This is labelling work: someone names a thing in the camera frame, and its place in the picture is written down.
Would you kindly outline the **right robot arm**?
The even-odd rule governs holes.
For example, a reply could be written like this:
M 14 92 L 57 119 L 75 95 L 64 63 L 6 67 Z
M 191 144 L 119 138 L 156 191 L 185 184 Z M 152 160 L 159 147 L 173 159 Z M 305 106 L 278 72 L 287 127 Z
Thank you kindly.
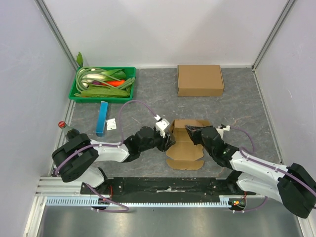
M 316 182 L 307 170 L 297 163 L 286 166 L 260 159 L 245 148 L 224 142 L 224 132 L 231 129 L 229 125 L 185 126 L 195 145 L 202 145 L 218 165 L 232 170 L 232 179 L 226 182 L 229 193 L 263 195 L 279 201 L 297 217 L 308 218 L 316 208 Z

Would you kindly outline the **small white plastic packet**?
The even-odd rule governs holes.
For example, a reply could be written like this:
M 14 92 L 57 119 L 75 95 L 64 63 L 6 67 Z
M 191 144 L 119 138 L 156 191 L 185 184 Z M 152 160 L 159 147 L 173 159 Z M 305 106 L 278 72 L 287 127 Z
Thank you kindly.
M 115 130 L 117 128 L 116 119 L 111 118 L 106 120 L 106 130 Z

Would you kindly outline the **small cardboard box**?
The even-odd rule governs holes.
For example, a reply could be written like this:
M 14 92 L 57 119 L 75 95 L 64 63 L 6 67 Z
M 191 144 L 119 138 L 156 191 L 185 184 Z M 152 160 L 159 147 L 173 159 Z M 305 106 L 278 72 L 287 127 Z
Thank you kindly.
M 166 163 L 175 170 L 199 170 L 204 165 L 203 146 L 193 144 L 185 125 L 203 127 L 211 123 L 207 120 L 175 119 L 169 129 L 175 137 L 175 144 L 166 151 Z

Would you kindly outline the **large cardboard box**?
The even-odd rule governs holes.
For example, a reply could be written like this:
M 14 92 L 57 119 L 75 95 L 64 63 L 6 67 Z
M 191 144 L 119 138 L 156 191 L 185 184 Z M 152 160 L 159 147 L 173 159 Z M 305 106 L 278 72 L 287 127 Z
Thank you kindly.
M 179 65 L 178 96 L 222 96 L 224 81 L 219 65 Z

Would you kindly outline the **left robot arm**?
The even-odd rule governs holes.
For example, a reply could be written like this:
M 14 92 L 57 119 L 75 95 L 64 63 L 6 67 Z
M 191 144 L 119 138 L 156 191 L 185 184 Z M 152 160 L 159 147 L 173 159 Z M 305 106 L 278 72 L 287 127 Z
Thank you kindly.
M 171 133 L 167 132 L 162 136 L 156 128 L 147 126 L 122 143 L 100 143 L 89 139 L 86 134 L 80 133 L 63 121 L 58 125 L 64 132 L 67 143 L 52 154 L 56 165 L 55 175 L 59 175 L 65 183 L 79 181 L 89 184 L 97 194 L 104 194 L 108 190 L 108 181 L 103 169 L 94 167 L 94 163 L 132 162 L 144 151 L 157 148 L 161 152 L 166 152 L 175 144 L 175 138 Z

